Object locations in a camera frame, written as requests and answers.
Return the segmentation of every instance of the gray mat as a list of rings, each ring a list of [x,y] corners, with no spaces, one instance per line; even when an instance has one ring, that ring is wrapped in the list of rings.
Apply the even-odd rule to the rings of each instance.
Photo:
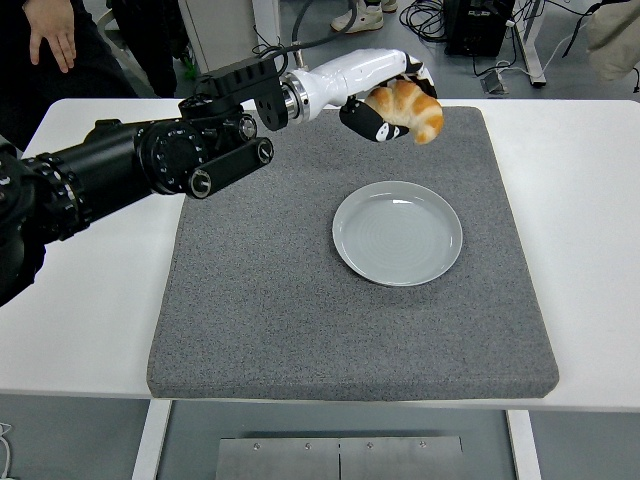
[[[422,147],[360,139],[336,111],[267,136],[269,166],[186,200],[149,358],[154,396],[534,398],[556,385],[479,110],[445,109],[443,132]],[[458,213],[462,252],[438,279],[384,287],[340,259],[336,209],[383,180],[430,188]]]

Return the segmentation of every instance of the croissant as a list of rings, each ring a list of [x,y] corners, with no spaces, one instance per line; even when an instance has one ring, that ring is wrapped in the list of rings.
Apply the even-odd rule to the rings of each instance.
[[[391,87],[374,89],[364,102],[385,122],[407,127],[419,145],[436,138],[444,125],[438,101],[407,80],[396,80]]]

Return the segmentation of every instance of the human hand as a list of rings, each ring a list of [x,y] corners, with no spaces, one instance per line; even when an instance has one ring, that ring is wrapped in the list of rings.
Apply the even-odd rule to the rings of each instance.
[[[73,68],[76,58],[74,15],[69,0],[27,0],[22,8],[31,25],[31,63],[38,65],[40,62],[40,45],[44,38],[49,43],[60,71],[67,73]]]

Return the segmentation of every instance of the plate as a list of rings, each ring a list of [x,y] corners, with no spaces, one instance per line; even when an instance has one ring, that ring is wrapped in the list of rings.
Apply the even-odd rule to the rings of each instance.
[[[356,190],[338,207],[333,242],[364,278],[413,286],[451,268],[462,248],[462,226],[451,205],[428,188],[378,182]]]

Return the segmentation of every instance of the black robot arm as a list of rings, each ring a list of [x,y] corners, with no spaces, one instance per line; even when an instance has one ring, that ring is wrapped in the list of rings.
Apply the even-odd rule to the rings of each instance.
[[[152,193],[206,198],[271,161],[272,143],[241,103],[255,99],[271,129],[286,125],[273,60],[235,64],[201,87],[181,118],[100,120],[81,144],[22,160],[0,147],[0,305],[33,283],[46,244]]]
[[[152,193],[206,198],[267,165],[273,145],[257,136],[243,102],[254,100],[272,131],[313,120],[326,105],[350,105],[342,122],[385,141],[398,135],[379,132],[398,129],[353,102],[398,75],[435,96],[426,67],[399,50],[357,50],[282,80],[272,57],[252,58],[204,75],[200,93],[180,103],[180,118],[100,120],[81,144],[33,158],[0,148],[0,305],[33,283],[47,243]]]

